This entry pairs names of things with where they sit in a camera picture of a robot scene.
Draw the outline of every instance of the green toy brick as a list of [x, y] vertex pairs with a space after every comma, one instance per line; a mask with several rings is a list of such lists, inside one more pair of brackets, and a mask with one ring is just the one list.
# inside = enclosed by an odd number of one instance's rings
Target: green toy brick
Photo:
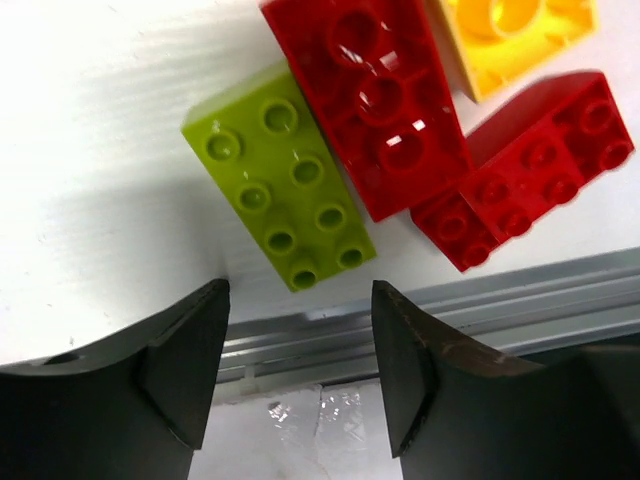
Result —
[[182, 133], [290, 290], [376, 256], [286, 63], [192, 108]]

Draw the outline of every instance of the white table surface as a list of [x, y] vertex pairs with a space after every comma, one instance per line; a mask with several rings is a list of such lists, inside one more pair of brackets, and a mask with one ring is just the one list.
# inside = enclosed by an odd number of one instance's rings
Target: white table surface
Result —
[[[606, 72], [640, 138], [640, 9], [600, 0], [598, 34], [477, 106], [468, 132], [553, 72]], [[0, 364], [86, 344], [228, 277], [232, 322], [640, 245], [640, 162], [463, 276], [400, 215], [379, 258], [291, 294], [182, 139], [189, 106], [281, 59], [256, 0], [0, 0]]]

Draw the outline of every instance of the yellow lego block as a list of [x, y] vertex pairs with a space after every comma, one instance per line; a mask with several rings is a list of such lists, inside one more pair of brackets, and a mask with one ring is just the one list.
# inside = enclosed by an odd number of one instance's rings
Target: yellow lego block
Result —
[[442, 56], [455, 50], [445, 68], [476, 102], [597, 29], [593, 0], [425, 1]]

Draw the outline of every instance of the red lego block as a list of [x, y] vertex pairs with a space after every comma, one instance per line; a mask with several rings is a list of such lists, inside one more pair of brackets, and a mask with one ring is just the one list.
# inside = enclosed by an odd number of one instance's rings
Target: red lego block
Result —
[[457, 192], [412, 209], [411, 218], [461, 272], [486, 262], [501, 243]]
[[272, 0], [261, 9], [374, 221], [471, 171], [422, 0]]
[[468, 138], [478, 170], [459, 192], [498, 241], [526, 233], [572, 200], [633, 144], [602, 73], [544, 80]]

